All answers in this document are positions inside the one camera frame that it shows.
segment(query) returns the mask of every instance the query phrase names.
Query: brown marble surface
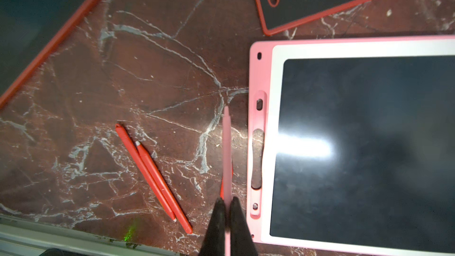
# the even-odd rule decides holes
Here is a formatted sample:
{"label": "brown marble surface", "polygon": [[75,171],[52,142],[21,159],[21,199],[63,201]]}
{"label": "brown marble surface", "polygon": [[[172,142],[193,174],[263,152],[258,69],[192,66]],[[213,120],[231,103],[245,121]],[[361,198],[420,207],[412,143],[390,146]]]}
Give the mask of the brown marble surface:
{"label": "brown marble surface", "polygon": [[[0,112],[0,212],[195,255],[220,190],[223,105],[246,202],[253,42],[454,33],[454,20],[455,0],[374,0],[269,38],[254,0],[103,0]],[[117,121],[153,152],[194,234],[164,213]]]}

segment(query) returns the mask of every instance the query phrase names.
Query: red stylus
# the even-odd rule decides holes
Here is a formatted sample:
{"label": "red stylus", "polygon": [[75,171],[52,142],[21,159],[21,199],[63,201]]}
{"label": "red stylus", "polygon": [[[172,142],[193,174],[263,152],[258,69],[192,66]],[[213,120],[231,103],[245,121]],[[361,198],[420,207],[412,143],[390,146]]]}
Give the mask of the red stylus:
{"label": "red stylus", "polygon": [[147,170],[147,167],[145,166],[144,162],[142,161],[141,157],[139,156],[136,146],[134,146],[133,141],[130,139],[127,131],[119,124],[115,125],[115,130],[116,130],[118,136],[120,137],[120,139],[122,140],[123,144],[127,148],[128,152],[130,153],[131,157],[133,157],[133,160],[136,163],[137,167],[139,168],[139,171],[142,173],[145,180],[150,185],[152,191],[155,193],[156,198],[163,206],[164,211],[168,214],[168,216],[171,217],[171,219],[175,220],[175,214],[174,214],[173,210],[169,206],[168,202],[164,198],[164,196],[161,193],[158,186],[156,185],[150,172]]}
{"label": "red stylus", "polygon": [[163,176],[158,170],[158,167],[156,167],[155,162],[153,162],[153,159],[151,158],[149,152],[147,152],[147,150],[144,148],[143,145],[141,145],[139,141],[136,141],[136,146],[137,150],[139,151],[139,155],[142,158],[142,161],[145,163],[145,166],[147,166],[148,172],[150,172],[151,176],[153,177],[156,184],[163,193],[164,198],[166,199],[166,201],[168,201],[169,206],[171,206],[175,216],[182,225],[183,229],[188,234],[193,233],[193,229],[191,228],[191,225],[188,222],[187,217],[185,216],[182,209],[178,205],[178,202],[174,198],[174,195],[172,194],[171,190],[169,190],[168,185],[164,181]]}

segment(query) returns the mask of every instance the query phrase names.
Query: pink writing tablet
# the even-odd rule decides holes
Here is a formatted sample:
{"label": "pink writing tablet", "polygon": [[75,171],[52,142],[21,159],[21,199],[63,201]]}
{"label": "pink writing tablet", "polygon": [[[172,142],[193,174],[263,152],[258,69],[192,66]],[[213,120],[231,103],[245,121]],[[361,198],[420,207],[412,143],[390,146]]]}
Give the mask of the pink writing tablet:
{"label": "pink writing tablet", "polygon": [[248,103],[253,241],[455,255],[455,36],[257,42]]}

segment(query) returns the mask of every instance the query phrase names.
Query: white tablet border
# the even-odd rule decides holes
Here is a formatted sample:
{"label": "white tablet border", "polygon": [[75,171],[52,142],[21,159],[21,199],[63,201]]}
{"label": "white tablet border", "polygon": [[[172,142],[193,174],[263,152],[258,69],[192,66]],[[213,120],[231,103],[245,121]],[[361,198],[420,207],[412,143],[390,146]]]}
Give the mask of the white tablet border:
{"label": "white tablet border", "polygon": [[330,242],[307,241],[270,236],[270,219],[272,212],[273,181],[275,174],[276,137],[278,136],[278,118],[281,100],[283,64],[288,59],[329,59],[329,58],[369,58],[369,57],[416,57],[455,55],[455,38],[432,37],[429,40],[370,41],[342,43],[315,43],[296,45],[277,45],[272,51],[272,70],[270,77],[270,94],[268,103],[268,120],[262,174],[262,231],[261,241],[270,244],[297,246],[305,248],[334,250],[352,253],[389,255],[389,256],[442,256],[452,253],[410,251],[392,248],[368,247]]}

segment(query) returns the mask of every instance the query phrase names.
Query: red tablet frame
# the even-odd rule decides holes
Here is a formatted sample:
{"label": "red tablet frame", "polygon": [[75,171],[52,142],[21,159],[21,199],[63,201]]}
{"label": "red tablet frame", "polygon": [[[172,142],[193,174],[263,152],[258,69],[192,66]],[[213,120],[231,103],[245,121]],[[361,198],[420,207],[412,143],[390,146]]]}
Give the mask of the red tablet frame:
{"label": "red tablet frame", "polygon": [[304,18],[289,22],[289,23],[287,23],[285,25],[281,25],[281,26],[273,28],[273,29],[267,29],[267,26],[265,25],[265,18],[264,18],[264,13],[262,11],[261,2],[260,2],[260,0],[255,0],[255,1],[256,1],[256,6],[258,7],[258,13],[259,13],[259,19],[261,20],[262,31],[267,36],[272,36],[272,35],[274,35],[276,33],[285,31],[285,30],[293,28],[293,27],[297,27],[297,26],[302,25],[304,23],[308,23],[310,21],[325,17],[325,16],[330,15],[330,14],[338,13],[340,11],[355,7],[355,6],[359,5],[359,4],[362,4],[362,3],[365,3],[365,2],[368,2],[368,1],[371,1],[371,0],[353,0],[353,1],[350,1],[350,2],[347,2],[347,3],[335,6],[333,8],[321,11],[319,13],[316,13],[316,14],[313,14],[313,15],[310,15],[310,16],[306,16]]}
{"label": "red tablet frame", "polygon": [[0,109],[19,90],[21,85],[31,77],[33,71],[40,66],[44,60],[58,47],[58,45],[71,33],[73,28],[79,24],[83,17],[90,11],[99,0],[85,0],[73,15],[65,22],[62,28],[29,63],[26,69],[16,78],[9,88],[0,96]]}

